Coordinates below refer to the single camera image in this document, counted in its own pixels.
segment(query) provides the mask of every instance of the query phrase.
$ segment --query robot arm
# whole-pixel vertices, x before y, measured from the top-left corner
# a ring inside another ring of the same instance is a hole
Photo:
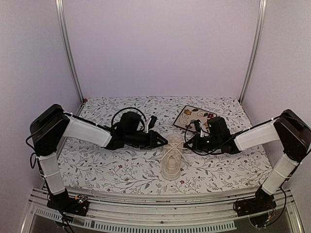
[[[83,216],[88,209],[86,197],[70,198],[65,189],[56,156],[57,145],[62,137],[77,138],[108,150],[116,150],[124,145],[152,149],[168,143],[159,133],[149,130],[155,125],[155,116],[145,125],[144,131],[138,130],[141,122],[144,123],[139,114],[127,112],[122,115],[120,122],[109,128],[64,112],[58,104],[41,114],[30,125],[30,137],[40,174],[50,192],[48,207]]]
[[[249,130],[231,135],[225,120],[215,117],[208,121],[209,136],[195,135],[185,143],[191,150],[209,152],[220,149],[222,153],[236,154],[248,148],[272,141],[281,141],[284,153],[265,182],[255,193],[255,198],[240,200],[234,209],[238,216],[250,215],[275,208],[273,194],[296,171],[308,155],[311,142],[309,127],[291,110],[279,117]]]

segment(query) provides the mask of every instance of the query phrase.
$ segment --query vertical metal rail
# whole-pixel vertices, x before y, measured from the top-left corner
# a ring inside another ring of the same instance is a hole
[[[81,85],[78,79],[77,71],[73,62],[73,56],[71,53],[70,49],[70,44],[69,44],[69,37],[68,37],[68,32],[67,32],[67,26],[66,26],[66,21],[65,21],[65,13],[64,13],[64,7],[63,7],[63,1],[62,0],[55,0],[56,3],[56,12],[58,16],[58,21],[59,21],[59,27],[61,30],[64,46],[65,46],[65,51],[67,55],[67,60],[73,80],[73,84],[76,90],[76,93],[78,95],[79,101],[81,103],[84,102],[84,96],[82,93]]]
[[[261,37],[261,32],[263,28],[263,23],[264,23],[264,16],[266,12],[266,4],[267,0],[260,0],[259,3],[259,11],[258,11],[258,17],[257,17],[257,25],[256,25],[256,31],[255,31],[255,38],[254,38],[254,43],[253,43],[253,49],[251,53],[251,57],[248,63],[247,71],[246,71],[246,76],[244,79],[243,87],[239,96],[239,102],[241,105],[243,105],[247,93],[247,89],[252,77],[253,69],[254,69],[254,64],[256,60],[256,55],[259,47],[259,42],[260,42],[260,37]]]

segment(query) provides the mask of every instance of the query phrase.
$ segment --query vent grille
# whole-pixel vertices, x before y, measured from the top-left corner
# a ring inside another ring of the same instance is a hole
[[[61,221],[62,218],[58,212],[41,209],[39,207],[36,209],[36,214],[54,221]],[[77,225],[73,223],[73,225],[106,233],[217,233],[236,230],[234,221],[183,227],[141,227],[117,225],[85,219],[84,224]]]

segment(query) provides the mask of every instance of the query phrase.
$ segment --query shoe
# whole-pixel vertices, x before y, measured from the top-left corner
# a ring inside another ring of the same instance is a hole
[[[185,142],[179,134],[171,134],[167,140],[168,144],[163,147],[163,157],[161,159],[162,177],[168,181],[174,181],[180,177],[181,157],[186,160],[182,152],[182,150],[185,150]]]

